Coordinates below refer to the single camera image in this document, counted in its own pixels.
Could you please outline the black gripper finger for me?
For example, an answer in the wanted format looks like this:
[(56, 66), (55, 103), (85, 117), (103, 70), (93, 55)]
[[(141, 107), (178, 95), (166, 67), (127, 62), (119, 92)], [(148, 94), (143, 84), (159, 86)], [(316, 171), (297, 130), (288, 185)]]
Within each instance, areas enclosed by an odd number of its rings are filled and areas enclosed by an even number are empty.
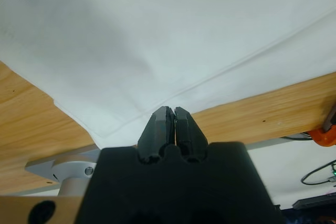
[(208, 141), (191, 114), (182, 107), (175, 111), (176, 145), (188, 162), (202, 162), (206, 158)]
[(153, 112), (138, 140), (141, 163), (157, 163), (164, 157), (165, 148), (174, 143), (174, 113), (170, 107), (162, 106)]

